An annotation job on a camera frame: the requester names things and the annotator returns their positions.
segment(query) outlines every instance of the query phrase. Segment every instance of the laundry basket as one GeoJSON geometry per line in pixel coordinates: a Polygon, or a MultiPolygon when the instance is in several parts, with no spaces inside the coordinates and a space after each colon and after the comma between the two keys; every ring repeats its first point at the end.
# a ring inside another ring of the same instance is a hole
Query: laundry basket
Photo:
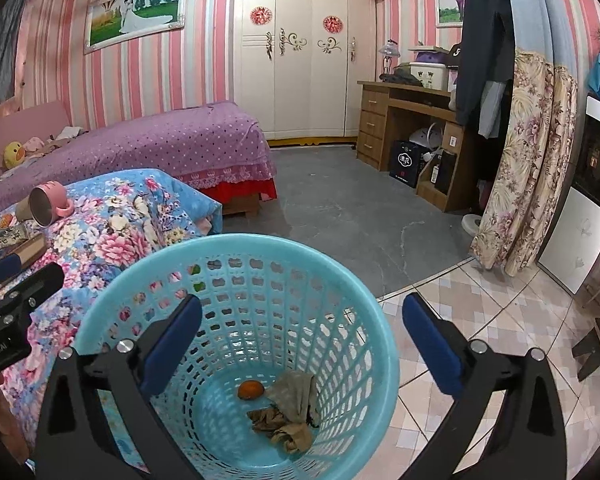
{"type": "MultiPolygon", "coordinates": [[[[158,416],[205,479],[350,480],[384,437],[398,392],[398,357],[378,302],[318,251],[283,238],[226,234],[183,242],[134,264],[85,315],[74,348],[113,348],[165,319],[187,292],[203,320],[164,393],[158,416]],[[315,375],[320,428],[287,455],[251,429],[246,379],[269,386],[285,369],[315,375]]],[[[101,396],[125,460],[135,450],[112,397],[101,396]]]]}

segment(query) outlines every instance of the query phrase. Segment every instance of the blue floral blanket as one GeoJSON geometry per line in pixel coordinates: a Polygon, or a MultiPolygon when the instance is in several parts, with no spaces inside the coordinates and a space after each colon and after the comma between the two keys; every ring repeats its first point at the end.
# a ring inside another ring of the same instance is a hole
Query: blue floral blanket
{"type": "MultiPolygon", "coordinates": [[[[30,233],[45,232],[48,250],[0,294],[50,262],[64,270],[64,288],[32,313],[31,354],[4,372],[3,391],[30,446],[55,356],[100,291],[150,253],[222,229],[218,202],[159,170],[109,173],[66,189],[74,214],[46,229],[26,222],[30,233]]],[[[13,213],[14,206],[1,212],[0,223],[13,213]]]]}

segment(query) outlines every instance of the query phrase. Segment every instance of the wardrobe door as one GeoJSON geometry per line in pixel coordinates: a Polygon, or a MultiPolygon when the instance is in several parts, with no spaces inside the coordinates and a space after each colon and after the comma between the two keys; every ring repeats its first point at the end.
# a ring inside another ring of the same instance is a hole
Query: wardrobe door
{"type": "Polygon", "coordinates": [[[349,0],[349,55],[345,136],[356,137],[360,126],[362,85],[376,78],[375,0],[349,0]]]}
{"type": "Polygon", "coordinates": [[[235,0],[235,102],[275,137],[276,0],[235,0]]]}
{"type": "Polygon", "coordinates": [[[347,0],[313,3],[312,136],[342,137],[347,95],[347,0]]]}
{"type": "Polygon", "coordinates": [[[310,136],[312,0],[276,0],[276,138],[310,136]]]}

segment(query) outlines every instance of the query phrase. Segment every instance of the table lamp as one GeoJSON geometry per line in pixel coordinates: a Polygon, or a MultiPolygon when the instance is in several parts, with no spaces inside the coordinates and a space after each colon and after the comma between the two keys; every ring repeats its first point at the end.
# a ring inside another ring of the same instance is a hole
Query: table lamp
{"type": "Polygon", "coordinates": [[[391,58],[400,57],[398,44],[394,40],[387,40],[378,52],[384,55],[384,59],[382,60],[382,72],[388,74],[391,72],[391,58]]]}

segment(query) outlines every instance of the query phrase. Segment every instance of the blue gripper pad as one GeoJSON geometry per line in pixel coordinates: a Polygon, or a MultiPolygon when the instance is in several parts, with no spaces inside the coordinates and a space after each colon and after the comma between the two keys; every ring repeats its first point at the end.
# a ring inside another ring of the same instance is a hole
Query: blue gripper pad
{"type": "Polygon", "coordinates": [[[189,295],[168,319],[152,323],[143,334],[151,338],[152,327],[160,330],[160,324],[168,324],[144,358],[139,389],[145,399],[161,394],[167,387],[201,323],[202,304],[197,297],[189,295]]]}
{"type": "Polygon", "coordinates": [[[464,389],[462,363],[425,309],[429,306],[417,292],[408,295],[402,304],[402,322],[440,391],[459,399],[464,389]]]}

